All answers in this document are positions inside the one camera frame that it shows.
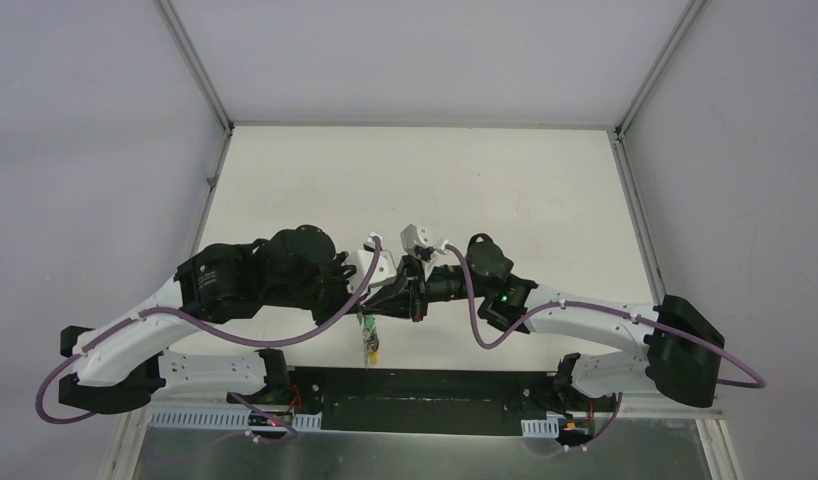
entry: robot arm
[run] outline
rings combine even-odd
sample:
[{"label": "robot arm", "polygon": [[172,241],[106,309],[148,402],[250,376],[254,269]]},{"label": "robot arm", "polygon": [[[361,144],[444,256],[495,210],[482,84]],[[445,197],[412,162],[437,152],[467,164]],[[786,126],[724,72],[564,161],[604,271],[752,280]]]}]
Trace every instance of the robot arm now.
[{"label": "robot arm", "polygon": [[[199,329],[183,314],[209,325],[222,324],[252,318],[262,306],[270,305],[308,310],[315,323],[324,327],[342,311],[419,322],[430,303],[468,298],[470,275],[475,296],[483,299],[478,315],[496,328],[505,331],[517,324],[517,331],[523,333],[568,335],[619,350],[601,356],[566,356],[557,368],[555,390],[588,398],[658,390],[689,405],[711,405],[720,358],[634,321],[667,323],[723,346],[723,338],[685,300],[667,296],[662,306],[654,307],[566,294],[512,274],[513,262],[485,234],[475,235],[469,243],[469,274],[456,266],[434,267],[448,242],[432,241],[428,233],[412,225],[404,230],[406,255],[396,266],[389,252],[371,247],[378,244],[374,235],[363,249],[348,255],[336,253],[332,240],[308,225],[282,230],[271,240],[206,247],[135,309],[130,315],[134,322],[94,348],[85,351],[89,342],[118,322],[97,330],[68,327],[62,332],[62,354],[79,357],[72,373],[59,382],[59,401],[97,413],[121,413],[140,408],[152,396],[247,395],[287,388],[288,371],[277,350],[235,357],[188,356],[167,350]],[[520,320],[528,310],[548,302],[558,303],[559,308]],[[148,309],[155,313],[140,318],[138,312]]]}]

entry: vertical metal post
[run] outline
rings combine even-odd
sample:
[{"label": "vertical metal post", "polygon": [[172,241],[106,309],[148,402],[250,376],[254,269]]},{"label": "vertical metal post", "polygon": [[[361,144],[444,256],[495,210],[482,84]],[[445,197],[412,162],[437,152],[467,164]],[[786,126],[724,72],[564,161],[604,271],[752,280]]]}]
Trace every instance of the vertical metal post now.
[{"label": "vertical metal post", "polygon": [[168,31],[170,31],[179,53],[182,54],[182,59],[188,66],[188,70],[190,70],[194,76],[197,87],[200,88],[203,96],[206,97],[206,102],[212,108],[212,111],[214,111],[221,127],[226,132],[231,131],[233,127],[232,120],[229,118],[229,114],[224,108],[220,96],[212,84],[212,80],[209,78],[206,67],[203,66],[200,56],[197,55],[197,50],[194,48],[194,44],[191,42],[191,38],[188,36],[185,26],[182,24],[182,20],[176,12],[176,8],[174,8],[173,2],[171,0],[153,0],[153,3],[158,9],[162,21],[168,27]]},{"label": "vertical metal post", "polygon": [[206,196],[206,201],[203,203],[203,207],[200,209],[200,216],[197,220],[197,229],[194,233],[194,237],[191,239],[191,243],[189,244],[187,258],[191,258],[191,256],[197,253],[197,250],[200,248],[200,239],[203,237],[203,230],[206,228],[206,220],[209,218],[209,210],[212,208],[212,200],[215,198],[215,190],[218,186],[221,170],[223,169],[224,162],[226,161],[226,154],[229,152],[229,145],[232,142],[232,132],[233,130],[229,130],[224,135],[224,141],[221,145],[220,154],[218,155],[218,163],[215,165],[215,170],[212,173],[212,176],[206,179],[206,183],[209,184],[209,193]]},{"label": "vertical metal post", "polygon": [[615,166],[618,168],[618,176],[621,179],[621,188],[624,190],[624,198],[627,200],[630,218],[633,220],[633,230],[636,232],[636,241],[639,243],[642,262],[645,264],[645,274],[650,285],[650,292],[654,303],[658,304],[662,302],[662,298],[665,296],[665,282],[662,280],[662,270],[659,268],[656,250],[653,247],[645,207],[639,196],[633,170],[627,160],[624,143],[613,131],[608,131],[607,135],[609,136],[609,143],[612,145],[612,154],[615,156]]},{"label": "vertical metal post", "polygon": [[647,76],[645,76],[644,82],[642,82],[642,85],[636,92],[636,96],[633,97],[633,102],[624,113],[624,118],[621,120],[621,124],[617,130],[622,140],[624,139],[624,135],[627,134],[627,130],[630,129],[630,125],[633,124],[633,120],[636,119],[636,115],[641,111],[645,101],[650,97],[657,81],[662,77],[662,74],[665,73],[678,47],[686,38],[689,29],[694,25],[707,4],[709,4],[709,0],[689,0],[689,4],[686,5],[686,9],[683,10],[683,14],[680,15],[680,20],[677,21],[674,30],[671,31],[671,35],[669,35],[668,40],[665,42],[659,55],[657,55],[656,61],[653,63],[653,66],[650,67]]},{"label": "vertical metal post", "polygon": [[742,480],[724,420],[698,419],[695,422],[712,480]]}]

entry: white tabletop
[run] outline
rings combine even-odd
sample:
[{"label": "white tabletop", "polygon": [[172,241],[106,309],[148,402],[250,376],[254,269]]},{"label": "white tabletop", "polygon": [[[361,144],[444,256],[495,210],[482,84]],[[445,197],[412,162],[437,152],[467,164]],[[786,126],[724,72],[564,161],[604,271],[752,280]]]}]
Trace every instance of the white tabletop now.
[{"label": "white tabletop", "polygon": [[[522,278],[607,300],[652,301],[603,131],[239,127],[201,248],[312,224],[339,251],[359,248],[373,231],[399,257],[399,233],[410,223],[463,251],[471,235],[488,233]],[[500,334],[481,322],[487,341]],[[265,307],[223,328],[279,339],[314,326],[308,312]],[[378,317],[377,329],[373,368],[553,371],[567,353],[612,350],[516,333],[487,351],[474,342],[464,301],[431,305],[421,323]],[[203,333],[172,348],[204,355],[249,350]],[[354,316],[284,351],[289,365],[364,365]]]}]

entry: white wall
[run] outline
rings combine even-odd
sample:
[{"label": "white wall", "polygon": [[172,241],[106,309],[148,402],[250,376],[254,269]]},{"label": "white wall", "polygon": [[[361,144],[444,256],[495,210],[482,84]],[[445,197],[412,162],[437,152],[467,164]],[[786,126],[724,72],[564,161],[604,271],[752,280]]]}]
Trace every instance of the white wall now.
[{"label": "white wall", "polygon": [[176,1],[235,121],[613,126],[688,0]]},{"label": "white wall", "polygon": [[0,478],[97,475],[116,419],[47,425],[35,389],[184,257],[220,147],[152,2],[110,3],[0,2]]},{"label": "white wall", "polygon": [[[308,223],[329,234],[339,251],[353,251],[377,232],[399,259],[400,231],[412,222],[463,251],[472,235],[487,233],[515,262],[517,275],[562,291],[652,301],[601,131],[238,127],[202,245],[270,238]],[[568,353],[614,350],[560,335],[520,334],[483,350],[470,334],[466,307],[430,305],[421,323],[379,318],[379,367],[544,371]],[[312,317],[263,308],[222,328],[249,338],[289,338],[309,331]],[[485,321],[479,328],[487,341],[500,335]],[[203,355],[250,350],[205,333],[171,349]],[[349,318],[283,352],[289,365],[364,367],[359,325]]]},{"label": "white wall", "polygon": [[745,478],[818,478],[818,0],[711,2],[628,143],[669,292],[769,381],[718,391]]}]

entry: purple cable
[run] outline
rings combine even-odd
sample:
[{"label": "purple cable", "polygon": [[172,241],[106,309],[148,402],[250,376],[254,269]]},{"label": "purple cable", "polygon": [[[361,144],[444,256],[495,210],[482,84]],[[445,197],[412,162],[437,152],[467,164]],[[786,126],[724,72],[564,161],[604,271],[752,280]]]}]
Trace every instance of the purple cable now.
[{"label": "purple cable", "polygon": [[[618,392],[617,395],[618,395],[618,397],[615,399],[615,408],[612,410],[612,416],[610,416],[609,420],[607,420],[606,423],[603,424],[603,427],[600,429],[599,432],[597,432],[597,434],[594,436],[594,438],[592,438],[588,442],[584,443],[583,445],[580,445],[581,451],[582,451],[583,447],[588,449],[589,447],[594,445],[594,442],[596,442],[598,438],[602,437],[603,434],[605,434],[606,431],[609,430],[609,427],[611,427],[615,423],[615,419],[618,418],[618,412],[621,411],[621,398],[624,396],[624,394],[622,394],[621,392]],[[550,455],[544,455],[544,456],[536,455],[529,448],[527,448],[527,451],[530,452],[530,454],[532,454],[534,457],[536,457],[536,458],[538,458],[540,460],[550,460],[552,458],[558,457],[559,455],[562,455],[563,453],[571,453],[572,451],[576,451],[576,450],[574,450],[572,448],[569,448],[568,450],[562,449],[562,450],[557,450],[557,451],[551,453]]]},{"label": "purple cable", "polygon": [[235,401],[237,401],[238,403],[240,403],[240,404],[244,405],[245,407],[247,407],[251,412],[253,412],[253,413],[257,414],[257,415],[261,415],[261,416],[265,417],[266,419],[268,419],[274,425],[280,426],[280,427],[288,430],[288,433],[283,435],[281,438],[265,438],[265,437],[254,436],[253,438],[256,439],[257,443],[282,444],[282,443],[288,443],[288,442],[294,440],[295,438],[297,438],[297,435],[298,435],[297,430],[295,430],[294,427],[292,427],[290,424],[285,423],[284,421],[282,421],[278,417],[275,417],[275,416],[271,415],[270,413],[265,412],[264,410],[256,407],[252,403],[245,400],[244,397],[242,397],[238,393],[230,393],[229,395],[232,398],[234,398]]},{"label": "purple cable", "polygon": [[468,262],[465,260],[465,257],[462,256],[462,252],[460,252],[459,249],[453,245],[448,244],[444,248],[456,255],[456,258],[459,260],[459,264],[462,266],[462,274],[465,276],[465,287],[468,290],[468,313],[471,316],[471,332],[474,334],[474,340],[477,341],[477,344],[486,350],[491,350],[492,348],[495,348],[503,343],[504,340],[509,338],[509,335],[512,335],[512,333],[517,330],[518,327],[523,325],[524,322],[529,320],[533,315],[549,308],[560,306],[559,302],[554,301],[547,302],[544,305],[539,305],[538,307],[525,313],[523,317],[519,318],[515,323],[510,325],[509,328],[503,332],[503,335],[497,338],[497,340],[491,343],[486,343],[485,340],[483,340],[483,337],[480,336],[480,327],[477,323],[477,306],[474,301],[474,281],[471,280],[471,269],[468,268]]},{"label": "purple cable", "polygon": [[[512,332],[515,331],[515,329],[520,327],[524,322],[526,322],[530,317],[532,317],[536,313],[541,312],[542,310],[547,310],[549,308],[562,307],[561,303],[559,303],[559,302],[548,302],[548,303],[545,303],[544,305],[540,305],[540,306],[528,311],[526,314],[524,314],[523,317],[521,317],[520,319],[518,319],[518,321],[513,323],[512,326],[510,326],[503,333],[503,335],[501,335],[500,338],[498,338],[497,340],[495,340],[495,341],[493,341],[491,343],[484,342],[483,339],[480,337],[480,330],[479,330],[479,327],[477,325],[477,310],[476,310],[475,302],[474,302],[474,282],[471,280],[471,269],[468,267],[468,262],[465,260],[465,257],[462,256],[462,252],[460,252],[459,249],[457,249],[453,245],[447,245],[445,248],[447,248],[449,251],[453,252],[454,255],[456,255],[456,258],[459,260],[459,265],[462,267],[462,273],[465,275],[465,284],[466,284],[466,287],[467,287],[467,290],[468,290],[468,308],[469,308],[468,313],[469,313],[469,315],[471,317],[471,331],[474,333],[474,339],[477,341],[477,343],[481,347],[483,347],[485,349],[492,349],[492,348],[500,345],[501,343],[503,343],[503,341],[506,340],[506,338],[509,337],[509,335],[511,335]],[[684,340],[688,340],[688,341],[694,343],[695,345],[698,345],[700,347],[703,347],[703,348],[709,350],[710,352],[718,355],[719,357],[723,358],[724,360],[727,360],[728,362],[735,365],[739,370],[745,372],[745,374],[747,374],[749,377],[751,377],[754,380],[754,383],[751,383],[751,382],[740,382],[740,381],[737,381],[737,380],[727,380],[727,379],[719,378],[718,379],[719,384],[728,385],[728,386],[731,386],[731,387],[741,387],[741,388],[765,388],[766,382],[765,382],[765,379],[762,378],[762,375],[755,372],[745,362],[739,360],[738,358],[736,358],[731,353],[728,353],[728,352],[724,351],[723,348],[718,347],[717,345],[713,345],[713,344],[707,342],[706,340],[698,338],[698,337],[696,337],[694,335],[691,335],[689,333],[686,333],[686,332],[684,332],[682,330],[678,330],[678,329],[676,329],[674,327],[670,327],[668,325],[663,325],[661,323],[654,322],[653,320],[648,320],[648,319],[642,317],[641,315],[636,315],[635,320],[633,320],[630,317],[629,313],[627,313],[627,312],[625,312],[623,310],[617,310],[617,309],[612,308],[612,307],[606,307],[604,305],[597,305],[597,304],[594,304],[594,303],[580,302],[580,301],[572,300],[572,301],[565,302],[565,307],[564,308],[568,308],[568,307],[587,308],[587,309],[590,309],[590,310],[595,310],[595,311],[598,311],[598,312],[603,312],[603,313],[607,313],[607,314],[610,314],[610,315],[615,315],[615,316],[620,317],[620,318],[625,319],[625,320],[631,320],[631,321],[643,323],[643,324],[645,324],[645,325],[647,325],[649,327],[652,327],[654,330],[662,330],[663,332],[670,333],[672,335],[676,335],[676,336],[678,336],[678,337],[680,337],[680,338],[682,338]]]},{"label": "purple cable", "polygon": [[[83,348],[83,350],[85,352],[88,352],[90,349],[96,347],[100,342],[111,337],[116,332],[123,329],[124,327],[126,327],[127,325],[131,324],[134,321],[135,319],[133,318],[126,318],[124,320],[121,320],[120,322],[116,323],[112,328],[106,330],[100,335],[97,335],[96,338],[88,342]],[[85,420],[95,415],[94,412],[85,412],[82,415],[78,415],[72,418],[56,418],[50,416],[50,414],[48,414],[44,410],[44,393],[47,392],[47,387],[49,387],[50,384],[53,383],[53,380],[55,380],[55,378],[60,373],[62,373],[67,367],[71,366],[71,364],[73,364],[73,362],[78,360],[81,356],[82,355],[78,353],[74,353],[73,355],[69,356],[61,364],[59,364],[58,367],[56,367],[52,372],[50,372],[50,374],[44,378],[43,382],[41,382],[41,385],[38,387],[38,393],[35,394],[35,413],[38,414],[38,417],[40,417],[41,420],[44,420],[47,423],[52,423],[54,425],[69,425],[71,423],[81,422],[82,420]]]},{"label": "purple cable", "polygon": [[182,310],[171,308],[171,307],[151,307],[146,310],[139,312],[138,314],[141,317],[149,317],[151,315],[156,314],[166,314],[166,315],[173,315],[181,320],[185,320],[186,322],[194,325],[195,327],[203,330],[206,333],[212,334],[222,340],[226,340],[228,342],[237,343],[239,345],[244,345],[247,347],[253,348],[279,348],[279,347],[287,347],[289,345],[296,345],[298,343],[305,342],[311,338],[314,338],[324,331],[326,331],[331,326],[335,325],[336,322],[341,320],[343,317],[352,307],[359,301],[359,298],[365,293],[368,288],[368,284],[371,282],[371,278],[374,276],[374,272],[377,270],[377,263],[380,259],[380,252],[382,252],[382,243],[380,242],[379,237],[372,237],[374,239],[374,261],[371,263],[371,266],[368,268],[368,272],[365,273],[365,277],[362,278],[362,284],[359,285],[359,288],[353,292],[353,295],[347,300],[347,303],[342,305],[341,308],[338,309],[335,314],[330,317],[326,322],[322,323],[319,327],[310,330],[304,334],[298,335],[296,337],[286,338],[284,340],[256,340],[252,338],[244,338],[239,337],[238,335],[233,335],[231,333],[224,332],[223,330],[219,330],[211,325],[204,323],[202,320],[198,320],[191,315],[183,312]]}]

